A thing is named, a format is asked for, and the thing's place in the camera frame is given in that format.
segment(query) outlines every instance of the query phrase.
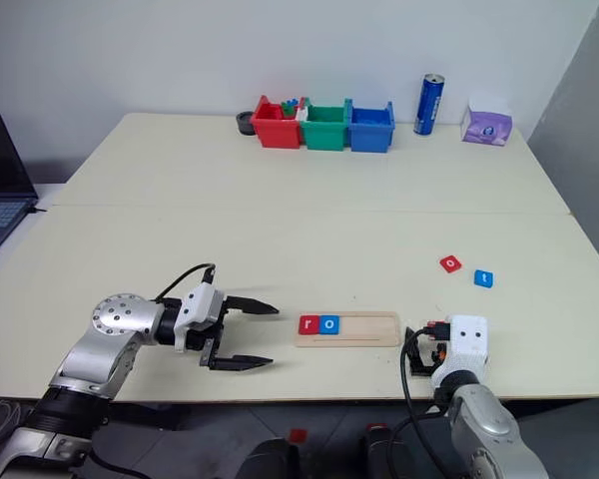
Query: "silver robotic arm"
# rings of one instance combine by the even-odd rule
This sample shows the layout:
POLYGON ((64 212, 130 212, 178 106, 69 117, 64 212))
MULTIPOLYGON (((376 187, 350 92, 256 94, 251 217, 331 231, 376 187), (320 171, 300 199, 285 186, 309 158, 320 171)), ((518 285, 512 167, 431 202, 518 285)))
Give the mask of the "silver robotic arm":
POLYGON ((200 365, 209 369, 241 371, 272 362, 258 356, 217 357, 224 316, 230 309, 250 314, 278 310, 255 299, 225 296, 212 285, 214 269, 209 264, 203 282, 184 299, 159 295, 146 300, 122 293, 100 302, 87 332, 64 358, 24 426, 16 429, 2 450, 0 478, 17 477, 18 463, 27 465, 27 473, 40 468, 53 471, 48 477, 80 466, 143 345, 174 345, 178 352, 200 350, 200 365))
POLYGON ((524 444, 513 415, 483 384, 488 358, 484 317, 449 318, 449 349, 432 374, 435 400, 447 407, 452 444, 475 479, 548 479, 524 444))

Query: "red bin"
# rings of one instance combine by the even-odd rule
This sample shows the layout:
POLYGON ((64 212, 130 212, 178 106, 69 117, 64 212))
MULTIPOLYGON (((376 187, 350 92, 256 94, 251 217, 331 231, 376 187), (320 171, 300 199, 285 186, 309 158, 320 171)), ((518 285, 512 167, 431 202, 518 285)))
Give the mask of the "red bin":
POLYGON ((293 114, 286 115, 282 105, 271 103, 266 95, 260 97, 251 123, 265 148, 299 148, 302 143, 301 125, 296 120, 298 108, 304 99, 294 106, 293 114))

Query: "blue can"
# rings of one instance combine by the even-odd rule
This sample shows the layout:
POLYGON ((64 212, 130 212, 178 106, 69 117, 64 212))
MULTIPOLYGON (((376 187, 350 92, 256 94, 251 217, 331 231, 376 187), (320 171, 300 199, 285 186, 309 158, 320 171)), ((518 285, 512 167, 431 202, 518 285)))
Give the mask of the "blue can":
POLYGON ((430 135, 430 132, 432 132, 444 82, 444 78, 435 73, 429 73, 423 77, 417 119, 415 120, 415 133, 417 135, 430 135))

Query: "wooden board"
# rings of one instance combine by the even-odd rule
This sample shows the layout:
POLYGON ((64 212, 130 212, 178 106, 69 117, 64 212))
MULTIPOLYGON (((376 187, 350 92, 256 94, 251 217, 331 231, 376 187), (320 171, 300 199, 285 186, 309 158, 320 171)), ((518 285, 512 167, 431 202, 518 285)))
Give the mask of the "wooden board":
POLYGON ((401 343, 395 312, 306 312, 339 316, 339 334, 304 335, 296 331, 297 347, 394 347, 401 343))

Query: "purple tissue box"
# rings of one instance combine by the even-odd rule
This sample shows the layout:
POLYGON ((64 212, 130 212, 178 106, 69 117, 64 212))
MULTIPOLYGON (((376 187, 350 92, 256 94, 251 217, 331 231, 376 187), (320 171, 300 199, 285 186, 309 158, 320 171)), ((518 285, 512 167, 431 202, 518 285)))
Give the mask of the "purple tissue box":
POLYGON ((461 124, 464 142, 503 147, 512 132, 512 117, 507 106, 491 98, 470 99, 461 124))

